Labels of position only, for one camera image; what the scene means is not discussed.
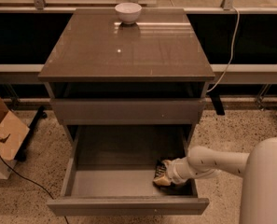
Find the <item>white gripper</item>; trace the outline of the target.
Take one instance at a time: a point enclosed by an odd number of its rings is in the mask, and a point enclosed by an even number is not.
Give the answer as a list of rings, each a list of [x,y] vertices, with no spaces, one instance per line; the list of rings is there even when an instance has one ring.
[[[167,169],[167,176],[157,176],[153,182],[160,187],[169,187],[172,182],[175,185],[182,185],[191,178],[189,163],[187,158],[175,160],[163,160],[163,165]]]

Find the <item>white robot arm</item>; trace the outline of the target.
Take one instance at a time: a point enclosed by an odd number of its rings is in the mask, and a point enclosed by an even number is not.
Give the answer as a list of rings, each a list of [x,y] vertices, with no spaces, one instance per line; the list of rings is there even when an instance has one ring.
[[[258,143],[249,153],[192,147],[184,158],[159,162],[153,182],[160,187],[182,185],[220,171],[242,178],[239,224],[277,224],[277,137]]]

